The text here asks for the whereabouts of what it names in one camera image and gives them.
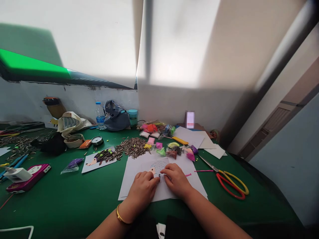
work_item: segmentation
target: green window frame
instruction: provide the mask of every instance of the green window frame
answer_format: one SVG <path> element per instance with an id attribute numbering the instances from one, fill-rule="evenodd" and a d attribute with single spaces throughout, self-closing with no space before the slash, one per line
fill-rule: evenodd
<path id="1" fill-rule="evenodd" d="M 28 81 L 130 89 L 111 81 L 72 71 L 4 49 L 0 49 L 0 74 L 4 80 L 11 82 Z M 134 89 L 137 89 L 137 78 L 135 78 Z"/>

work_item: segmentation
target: white cable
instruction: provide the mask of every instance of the white cable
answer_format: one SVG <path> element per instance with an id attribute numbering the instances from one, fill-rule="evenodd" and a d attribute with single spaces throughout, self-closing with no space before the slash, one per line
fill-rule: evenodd
<path id="1" fill-rule="evenodd" d="M 30 228 L 30 234 L 28 239 L 31 239 L 34 226 L 26 226 L 26 227 L 16 227 L 16 228 L 9 228 L 9 229 L 0 229 L 0 232 L 6 232 L 6 231 L 17 231 L 17 230 L 23 230 Z"/>

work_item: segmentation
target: pink power bank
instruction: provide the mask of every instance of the pink power bank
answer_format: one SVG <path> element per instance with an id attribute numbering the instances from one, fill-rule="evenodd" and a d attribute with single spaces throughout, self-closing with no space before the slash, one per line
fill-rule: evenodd
<path id="1" fill-rule="evenodd" d="M 28 169 L 32 178 L 22 183 L 13 183 L 7 187 L 9 193 L 24 193 L 29 191 L 46 173 L 51 166 L 49 164 L 38 164 Z"/>

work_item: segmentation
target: water bottle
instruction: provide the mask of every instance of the water bottle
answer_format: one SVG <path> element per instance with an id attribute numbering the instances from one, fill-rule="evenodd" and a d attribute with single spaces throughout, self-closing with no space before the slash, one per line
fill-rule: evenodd
<path id="1" fill-rule="evenodd" d="M 104 124 L 105 114 L 101 107 L 101 102 L 95 103 L 95 115 L 96 115 L 96 122 L 98 124 L 98 129 L 100 130 L 106 129 L 106 126 Z"/>

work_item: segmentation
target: gold bracelet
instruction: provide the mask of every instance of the gold bracelet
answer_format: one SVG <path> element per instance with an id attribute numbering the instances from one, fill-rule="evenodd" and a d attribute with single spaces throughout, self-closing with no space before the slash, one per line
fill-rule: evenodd
<path id="1" fill-rule="evenodd" d="M 131 223 L 127 223 L 126 221 L 124 221 L 122 218 L 121 218 L 121 216 L 119 215 L 119 206 L 120 206 L 121 204 L 119 204 L 118 206 L 117 206 L 117 208 L 116 208 L 116 215 L 117 215 L 117 219 L 120 221 L 120 222 L 123 222 L 123 223 L 125 223 L 125 224 L 131 224 Z"/>

